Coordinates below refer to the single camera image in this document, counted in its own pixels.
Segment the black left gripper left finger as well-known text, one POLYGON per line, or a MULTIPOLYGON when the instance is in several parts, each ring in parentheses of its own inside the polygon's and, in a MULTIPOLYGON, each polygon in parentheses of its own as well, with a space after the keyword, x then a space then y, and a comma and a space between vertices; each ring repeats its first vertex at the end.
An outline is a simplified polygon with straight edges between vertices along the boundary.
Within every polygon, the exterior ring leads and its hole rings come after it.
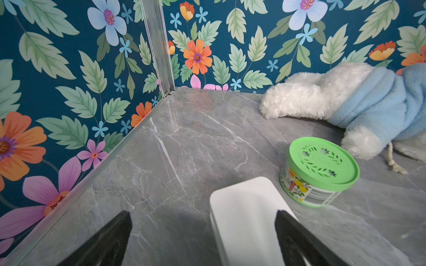
POLYGON ((59 265, 120 266, 132 228, 130 212, 120 212, 59 265))

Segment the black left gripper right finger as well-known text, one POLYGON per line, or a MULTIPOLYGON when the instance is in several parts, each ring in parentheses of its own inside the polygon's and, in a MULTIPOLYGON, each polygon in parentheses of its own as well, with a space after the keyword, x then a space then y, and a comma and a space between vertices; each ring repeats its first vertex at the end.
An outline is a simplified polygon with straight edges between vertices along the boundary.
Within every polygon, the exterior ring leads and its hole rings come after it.
POLYGON ((347 265, 287 211, 277 212, 275 231, 286 266, 347 265))

